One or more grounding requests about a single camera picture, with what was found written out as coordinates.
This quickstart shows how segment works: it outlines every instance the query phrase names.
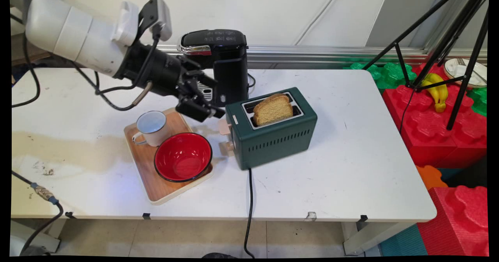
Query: red bowl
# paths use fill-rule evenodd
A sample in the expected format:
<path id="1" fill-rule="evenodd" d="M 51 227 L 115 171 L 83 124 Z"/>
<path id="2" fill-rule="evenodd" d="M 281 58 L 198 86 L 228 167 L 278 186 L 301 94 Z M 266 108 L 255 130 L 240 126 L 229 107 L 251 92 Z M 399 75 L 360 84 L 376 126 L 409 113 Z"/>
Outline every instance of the red bowl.
<path id="1" fill-rule="evenodd" d="M 154 155 L 154 168 L 171 182 L 195 179 L 210 166 L 212 146 L 196 133 L 179 133 L 165 140 Z"/>

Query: coffee maker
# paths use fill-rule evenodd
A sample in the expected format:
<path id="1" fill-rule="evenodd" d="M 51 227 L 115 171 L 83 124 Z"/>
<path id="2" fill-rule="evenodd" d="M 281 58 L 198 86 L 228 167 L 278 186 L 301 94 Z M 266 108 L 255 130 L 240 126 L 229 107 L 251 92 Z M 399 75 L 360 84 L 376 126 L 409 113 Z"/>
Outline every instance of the coffee maker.
<path id="1" fill-rule="evenodd" d="M 224 107 L 248 99 L 248 60 L 246 36 L 237 30 L 200 30 L 180 37 L 177 50 L 202 69 L 213 68 L 218 82 L 212 90 L 199 85 L 200 91 L 212 104 Z"/>

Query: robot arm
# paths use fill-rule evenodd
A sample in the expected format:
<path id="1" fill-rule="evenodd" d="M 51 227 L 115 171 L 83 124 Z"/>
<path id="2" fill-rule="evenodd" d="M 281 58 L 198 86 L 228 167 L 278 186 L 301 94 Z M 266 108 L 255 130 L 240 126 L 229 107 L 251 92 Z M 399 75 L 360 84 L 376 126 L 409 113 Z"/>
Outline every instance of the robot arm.
<path id="1" fill-rule="evenodd" d="M 23 12 L 26 37 L 35 46 L 96 72 L 132 81 L 131 87 L 114 89 L 144 88 L 133 106 L 151 91 L 176 96 L 176 110 L 200 122 L 225 114 L 198 91 L 198 81 L 209 87 L 217 84 L 198 63 L 139 42 L 147 29 L 155 44 L 171 37 L 169 10 L 163 0 L 150 0 L 140 12 L 133 3 L 123 2 L 114 25 L 61 0 L 11 0 L 11 4 Z M 96 94 L 111 90 L 96 90 Z"/>

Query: bread slice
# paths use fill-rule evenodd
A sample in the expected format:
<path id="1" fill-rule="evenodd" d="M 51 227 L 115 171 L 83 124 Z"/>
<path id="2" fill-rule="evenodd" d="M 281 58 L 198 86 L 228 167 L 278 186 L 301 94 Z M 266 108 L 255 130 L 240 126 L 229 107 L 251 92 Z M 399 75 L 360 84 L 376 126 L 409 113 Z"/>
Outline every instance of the bread slice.
<path id="1" fill-rule="evenodd" d="M 253 119 L 258 127 L 293 116 L 293 107 L 285 94 L 278 93 L 265 98 L 253 109 Z"/>

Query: bowl rim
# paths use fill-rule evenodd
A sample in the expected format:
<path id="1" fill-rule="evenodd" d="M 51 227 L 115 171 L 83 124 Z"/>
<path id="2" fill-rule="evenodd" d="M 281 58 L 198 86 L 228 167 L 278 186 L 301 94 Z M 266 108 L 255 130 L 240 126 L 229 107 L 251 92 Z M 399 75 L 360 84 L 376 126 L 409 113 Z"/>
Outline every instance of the bowl rim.
<path id="1" fill-rule="evenodd" d="M 451 75 L 451 72 L 449 72 L 449 70 L 447 69 L 447 63 L 448 63 L 448 62 L 450 62 L 450 61 L 451 61 L 451 60 L 453 60 L 453 59 L 458 59 L 458 58 L 457 58 L 457 57 L 455 57 L 455 58 L 448 59 L 448 60 L 444 63 L 444 72 L 445 72 L 445 75 L 447 75 L 447 77 L 448 77 L 449 79 L 454 79 L 454 78 L 455 78 L 453 75 Z M 483 65 L 482 63 L 476 62 L 475 64 L 477 64 L 477 63 L 478 63 L 479 65 L 481 65 L 481 66 L 483 66 L 483 67 L 487 68 L 487 66 Z M 487 85 L 482 86 L 482 85 L 474 85 L 474 84 L 470 84 L 470 83 L 468 83 L 468 85 L 471 85 L 471 86 L 476 86 L 476 89 L 487 88 Z"/>
<path id="2" fill-rule="evenodd" d="M 170 138 L 174 137 L 174 136 L 177 136 L 177 135 L 180 135 L 180 134 L 194 134 L 194 135 L 198 135 L 198 136 L 201 136 L 203 139 L 206 140 L 206 142 L 208 143 L 208 147 L 210 148 L 210 159 L 208 161 L 208 164 L 205 166 L 205 168 L 203 168 L 203 170 L 201 172 L 199 172 L 198 174 L 194 175 L 194 177 L 191 177 L 189 179 L 185 179 L 185 180 L 172 180 L 172 179 L 168 179 L 167 177 L 164 177 L 164 175 L 162 175 L 159 170 L 157 169 L 157 166 L 156 166 L 156 155 L 157 155 L 157 152 L 159 151 L 159 148 L 161 147 L 161 145 L 163 145 L 163 143 L 165 143 L 167 140 L 169 140 Z M 174 134 L 172 136 L 170 136 L 169 138 L 165 139 L 158 147 L 157 147 L 157 150 L 156 152 L 154 153 L 154 159 L 153 159 L 153 163 L 154 163 L 154 169 L 156 170 L 156 173 L 161 176 L 161 178 L 163 178 L 164 180 L 167 180 L 167 181 L 170 181 L 170 182 L 175 182 L 175 183 L 181 183 L 181 182 L 187 182 L 187 181 L 190 181 L 190 180 L 194 180 L 196 179 L 198 176 L 202 175 L 209 167 L 210 165 L 212 164 L 212 158 L 213 158 L 213 148 L 212 148 L 212 145 L 210 144 L 210 142 L 208 141 L 208 139 L 206 139 L 204 136 L 198 134 L 198 133 L 194 133 L 194 132 L 182 132 L 182 133 L 178 133 L 178 134 Z"/>

